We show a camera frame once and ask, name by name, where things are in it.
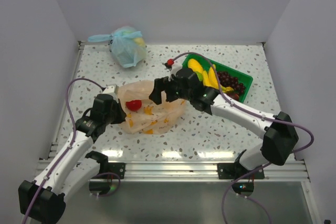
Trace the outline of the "green lime fruit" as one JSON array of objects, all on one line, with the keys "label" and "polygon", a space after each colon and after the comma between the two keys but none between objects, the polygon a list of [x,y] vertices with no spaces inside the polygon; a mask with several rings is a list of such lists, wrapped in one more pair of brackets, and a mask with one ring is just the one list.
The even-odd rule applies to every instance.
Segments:
[{"label": "green lime fruit", "polygon": [[201,73],[199,73],[199,72],[196,72],[196,75],[197,75],[199,81],[202,82],[203,81],[203,75]]}]

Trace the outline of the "yellow mango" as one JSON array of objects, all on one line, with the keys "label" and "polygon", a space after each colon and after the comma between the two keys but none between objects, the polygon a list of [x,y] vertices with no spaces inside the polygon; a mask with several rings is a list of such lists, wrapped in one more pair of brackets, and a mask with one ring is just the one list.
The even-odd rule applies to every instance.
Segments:
[{"label": "yellow mango", "polygon": [[194,58],[191,58],[187,62],[187,67],[192,69],[194,72],[198,72],[198,73],[203,73],[203,70],[204,70],[202,65]]}]

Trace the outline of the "orange banana-print plastic bag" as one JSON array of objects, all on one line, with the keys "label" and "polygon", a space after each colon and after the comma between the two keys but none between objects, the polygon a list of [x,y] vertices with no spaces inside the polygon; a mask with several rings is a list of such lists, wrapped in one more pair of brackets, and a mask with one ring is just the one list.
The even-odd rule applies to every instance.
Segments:
[{"label": "orange banana-print plastic bag", "polygon": [[[126,118],[121,123],[121,128],[130,134],[163,134],[173,127],[180,118],[186,107],[186,101],[177,99],[166,102],[166,94],[161,93],[162,103],[156,105],[149,99],[153,91],[154,82],[149,80],[129,83],[118,89],[118,98],[126,113]],[[141,105],[137,111],[127,108],[127,103],[139,100]]]}]

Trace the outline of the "yellow banana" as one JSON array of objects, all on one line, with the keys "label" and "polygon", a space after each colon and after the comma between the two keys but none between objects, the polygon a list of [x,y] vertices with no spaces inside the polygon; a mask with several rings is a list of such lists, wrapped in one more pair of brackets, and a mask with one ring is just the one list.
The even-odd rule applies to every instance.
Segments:
[{"label": "yellow banana", "polygon": [[212,67],[210,67],[208,71],[204,70],[202,72],[203,85],[207,86],[207,87],[215,88],[217,90],[221,89],[224,93],[231,93],[231,92],[233,92],[234,91],[233,88],[231,88],[231,87],[224,87],[224,86],[222,86],[217,81],[214,69],[216,69],[215,65],[213,65]]}]

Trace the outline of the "dark red grape bunch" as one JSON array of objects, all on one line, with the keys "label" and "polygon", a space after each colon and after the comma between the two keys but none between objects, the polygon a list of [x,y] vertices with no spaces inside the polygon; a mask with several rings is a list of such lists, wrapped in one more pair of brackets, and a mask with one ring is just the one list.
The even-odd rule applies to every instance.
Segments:
[{"label": "dark red grape bunch", "polygon": [[233,77],[227,71],[218,71],[217,74],[225,93],[233,92],[238,95],[245,93],[246,87],[242,82],[239,82],[237,77]]}]

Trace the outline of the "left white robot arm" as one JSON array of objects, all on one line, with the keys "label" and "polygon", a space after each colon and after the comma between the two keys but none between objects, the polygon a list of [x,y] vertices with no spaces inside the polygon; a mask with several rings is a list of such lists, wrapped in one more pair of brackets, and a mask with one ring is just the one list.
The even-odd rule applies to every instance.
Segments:
[{"label": "left white robot arm", "polygon": [[110,169],[106,155],[88,149],[109,124],[120,124],[125,117],[116,95],[102,93],[96,96],[92,107],[73,122],[73,132],[51,163],[32,181],[24,180],[19,186],[23,223],[28,218],[57,223],[70,196],[91,178],[121,180],[118,172]]}]

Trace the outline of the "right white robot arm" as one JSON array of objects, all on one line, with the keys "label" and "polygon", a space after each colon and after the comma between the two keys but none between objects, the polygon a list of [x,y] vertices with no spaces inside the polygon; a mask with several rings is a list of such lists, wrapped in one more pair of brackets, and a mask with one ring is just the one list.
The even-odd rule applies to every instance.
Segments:
[{"label": "right white robot arm", "polygon": [[161,104],[163,92],[166,102],[177,99],[189,101],[196,110],[228,119],[262,139],[261,144],[244,150],[236,158],[234,168],[238,172],[246,173],[267,163],[284,165],[298,141],[288,114],[264,113],[223,96],[219,90],[205,86],[189,68],[182,68],[169,77],[155,79],[150,100]]}]

